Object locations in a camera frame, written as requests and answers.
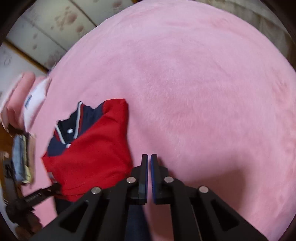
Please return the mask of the navy red varsity jacket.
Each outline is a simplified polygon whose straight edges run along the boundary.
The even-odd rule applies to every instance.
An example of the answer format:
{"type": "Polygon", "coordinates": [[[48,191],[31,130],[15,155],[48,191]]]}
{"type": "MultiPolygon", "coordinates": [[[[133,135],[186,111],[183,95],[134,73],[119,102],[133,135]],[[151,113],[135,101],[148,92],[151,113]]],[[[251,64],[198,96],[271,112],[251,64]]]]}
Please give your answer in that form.
{"type": "Polygon", "coordinates": [[[59,199],[77,201],[91,188],[106,189],[132,170],[127,142],[128,104],[109,99],[92,108],[82,102],[66,120],[57,122],[42,157],[59,199]]]}

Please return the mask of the folded cream clothes stack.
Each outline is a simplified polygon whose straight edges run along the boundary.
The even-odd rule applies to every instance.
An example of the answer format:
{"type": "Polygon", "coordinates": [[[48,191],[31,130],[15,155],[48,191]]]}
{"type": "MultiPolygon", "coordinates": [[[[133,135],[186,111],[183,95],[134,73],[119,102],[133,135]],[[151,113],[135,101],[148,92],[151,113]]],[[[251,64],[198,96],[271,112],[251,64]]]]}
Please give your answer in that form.
{"type": "Polygon", "coordinates": [[[33,184],[35,180],[35,154],[36,154],[36,135],[30,133],[25,134],[26,137],[26,162],[25,165],[25,181],[26,184],[33,184]]]}

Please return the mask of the folded blue jeans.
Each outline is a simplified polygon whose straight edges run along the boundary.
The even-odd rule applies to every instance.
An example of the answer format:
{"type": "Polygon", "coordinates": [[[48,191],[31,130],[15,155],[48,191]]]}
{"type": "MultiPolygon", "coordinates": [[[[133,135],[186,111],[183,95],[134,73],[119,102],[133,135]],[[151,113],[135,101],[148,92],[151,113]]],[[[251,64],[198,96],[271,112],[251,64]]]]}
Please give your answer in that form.
{"type": "Polygon", "coordinates": [[[22,135],[15,135],[12,148],[12,162],[15,170],[15,180],[22,183],[26,180],[25,174],[25,145],[22,135]]]}

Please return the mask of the wooden headboard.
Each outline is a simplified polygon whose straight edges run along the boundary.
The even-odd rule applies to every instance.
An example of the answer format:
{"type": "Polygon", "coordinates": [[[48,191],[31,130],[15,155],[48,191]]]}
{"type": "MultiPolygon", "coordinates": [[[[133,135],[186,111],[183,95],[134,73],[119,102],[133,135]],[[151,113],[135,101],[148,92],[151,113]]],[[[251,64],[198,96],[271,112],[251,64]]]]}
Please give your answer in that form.
{"type": "Polygon", "coordinates": [[[0,131],[0,149],[1,149],[1,163],[11,158],[11,152],[13,148],[14,137],[7,132],[1,125],[0,131]]]}

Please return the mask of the white embroidered pillow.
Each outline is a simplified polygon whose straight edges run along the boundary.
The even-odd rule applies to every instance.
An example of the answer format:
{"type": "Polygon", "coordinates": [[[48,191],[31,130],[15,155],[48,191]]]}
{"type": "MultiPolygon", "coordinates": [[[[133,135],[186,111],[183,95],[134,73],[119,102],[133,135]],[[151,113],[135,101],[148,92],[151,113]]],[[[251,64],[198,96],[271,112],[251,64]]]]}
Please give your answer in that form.
{"type": "Polygon", "coordinates": [[[51,81],[52,79],[50,77],[39,78],[25,99],[23,105],[23,124],[26,132],[30,131],[33,122],[47,97],[51,81]]]}

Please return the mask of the folded pink quilt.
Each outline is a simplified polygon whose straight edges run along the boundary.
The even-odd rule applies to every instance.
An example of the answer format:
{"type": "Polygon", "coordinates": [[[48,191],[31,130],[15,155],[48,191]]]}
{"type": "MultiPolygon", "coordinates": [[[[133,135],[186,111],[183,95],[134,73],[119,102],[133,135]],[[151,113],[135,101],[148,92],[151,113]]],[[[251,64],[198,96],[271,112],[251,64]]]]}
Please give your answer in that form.
{"type": "Polygon", "coordinates": [[[25,130],[23,120],[23,105],[28,94],[47,76],[36,76],[34,72],[22,72],[15,79],[15,84],[4,96],[1,104],[1,124],[7,130],[9,125],[25,130]]]}

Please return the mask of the pink plush bed blanket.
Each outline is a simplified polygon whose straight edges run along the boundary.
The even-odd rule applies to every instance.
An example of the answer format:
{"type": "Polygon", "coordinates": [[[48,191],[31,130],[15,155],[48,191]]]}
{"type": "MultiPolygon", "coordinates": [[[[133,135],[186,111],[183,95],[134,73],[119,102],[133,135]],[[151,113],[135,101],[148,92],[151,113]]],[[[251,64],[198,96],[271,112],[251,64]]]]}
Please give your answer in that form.
{"type": "Polygon", "coordinates": [[[195,1],[141,1],[81,38],[51,71],[32,127],[36,181],[55,124],[79,101],[124,98],[134,164],[155,153],[278,240],[295,216],[295,70],[256,28],[195,1]]]}

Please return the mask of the floral sliding wardrobe doors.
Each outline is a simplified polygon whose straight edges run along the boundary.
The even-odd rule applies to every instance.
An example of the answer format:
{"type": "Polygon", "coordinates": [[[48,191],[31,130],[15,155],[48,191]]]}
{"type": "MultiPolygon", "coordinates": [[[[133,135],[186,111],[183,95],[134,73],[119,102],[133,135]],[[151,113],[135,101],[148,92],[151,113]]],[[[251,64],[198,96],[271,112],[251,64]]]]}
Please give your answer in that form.
{"type": "Polygon", "coordinates": [[[135,4],[130,0],[35,1],[6,40],[46,69],[103,21],[135,4]]]}

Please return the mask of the beige lace furniture cover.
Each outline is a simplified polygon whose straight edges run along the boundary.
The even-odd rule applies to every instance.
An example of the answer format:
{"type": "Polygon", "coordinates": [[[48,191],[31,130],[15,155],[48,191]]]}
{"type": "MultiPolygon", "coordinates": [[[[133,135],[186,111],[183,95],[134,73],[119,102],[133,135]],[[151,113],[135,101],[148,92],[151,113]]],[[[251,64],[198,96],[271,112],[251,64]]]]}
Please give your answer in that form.
{"type": "Polygon", "coordinates": [[[261,1],[200,0],[236,15],[264,34],[295,67],[295,43],[279,18],[261,1]]]}

